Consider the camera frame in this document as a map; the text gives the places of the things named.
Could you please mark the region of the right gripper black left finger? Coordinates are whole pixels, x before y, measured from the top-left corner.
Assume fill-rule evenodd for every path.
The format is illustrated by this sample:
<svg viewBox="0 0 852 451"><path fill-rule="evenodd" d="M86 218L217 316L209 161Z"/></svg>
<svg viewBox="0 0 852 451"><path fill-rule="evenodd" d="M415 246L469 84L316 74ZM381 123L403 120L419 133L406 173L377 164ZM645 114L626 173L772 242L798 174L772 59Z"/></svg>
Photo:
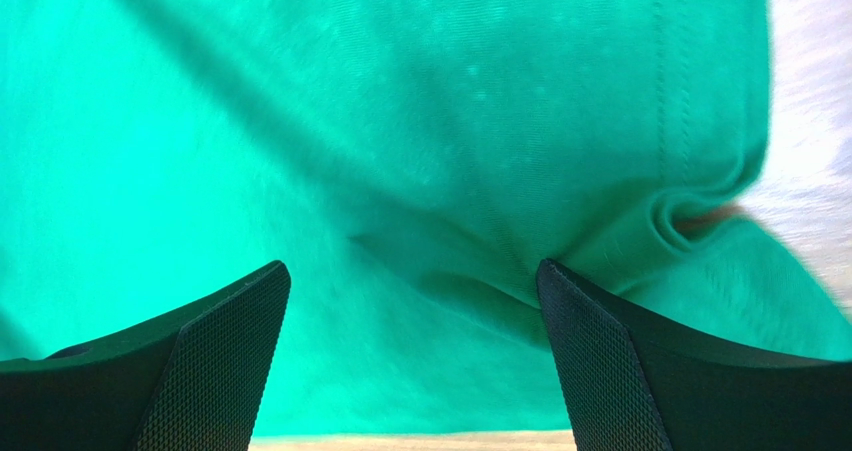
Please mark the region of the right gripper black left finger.
<svg viewBox="0 0 852 451"><path fill-rule="evenodd" d="M290 287L273 261L124 330L3 362L2 449L247 449Z"/></svg>

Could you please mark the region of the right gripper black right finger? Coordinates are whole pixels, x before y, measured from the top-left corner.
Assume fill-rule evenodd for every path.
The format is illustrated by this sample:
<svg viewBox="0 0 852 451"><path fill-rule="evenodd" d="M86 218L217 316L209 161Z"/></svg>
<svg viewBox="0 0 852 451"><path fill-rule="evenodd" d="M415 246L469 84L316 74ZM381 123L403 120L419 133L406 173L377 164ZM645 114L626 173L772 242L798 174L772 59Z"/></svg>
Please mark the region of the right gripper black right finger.
<svg viewBox="0 0 852 451"><path fill-rule="evenodd" d="M712 336L561 264L536 285L580 450L847 450L851 365Z"/></svg>

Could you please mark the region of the green t shirt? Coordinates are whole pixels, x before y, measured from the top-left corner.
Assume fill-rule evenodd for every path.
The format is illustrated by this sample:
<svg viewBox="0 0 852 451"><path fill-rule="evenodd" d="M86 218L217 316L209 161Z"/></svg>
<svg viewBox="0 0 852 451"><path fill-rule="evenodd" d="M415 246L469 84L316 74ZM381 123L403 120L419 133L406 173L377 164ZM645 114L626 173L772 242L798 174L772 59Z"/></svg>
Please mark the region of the green t shirt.
<svg viewBox="0 0 852 451"><path fill-rule="evenodd" d="M1 355L283 261L256 433L568 426L554 259L720 337L851 326L755 221L767 0L1 0Z"/></svg>

